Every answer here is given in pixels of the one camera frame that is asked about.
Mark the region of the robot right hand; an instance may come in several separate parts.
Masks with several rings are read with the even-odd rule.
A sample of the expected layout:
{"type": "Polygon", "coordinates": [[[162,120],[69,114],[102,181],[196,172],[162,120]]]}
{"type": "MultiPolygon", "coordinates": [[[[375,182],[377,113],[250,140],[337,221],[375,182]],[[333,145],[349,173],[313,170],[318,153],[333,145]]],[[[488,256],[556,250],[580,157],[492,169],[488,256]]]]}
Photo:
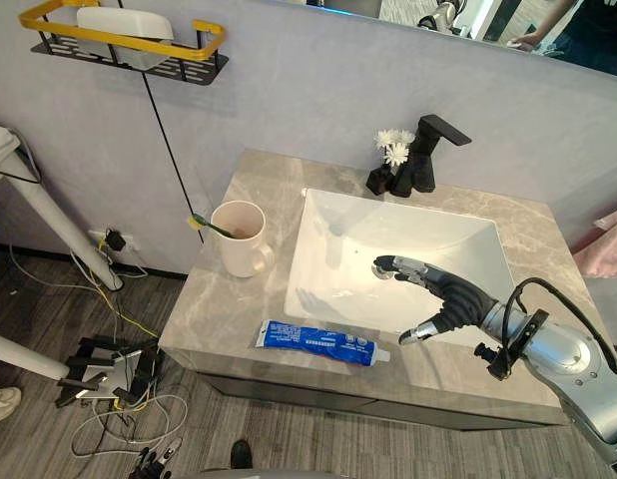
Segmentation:
{"type": "Polygon", "coordinates": [[[380,277],[421,286],[442,301],[435,315],[400,335],[400,345],[425,341],[455,328],[480,326],[498,302],[472,282],[417,259],[380,255],[372,262],[372,267],[380,277]]]}

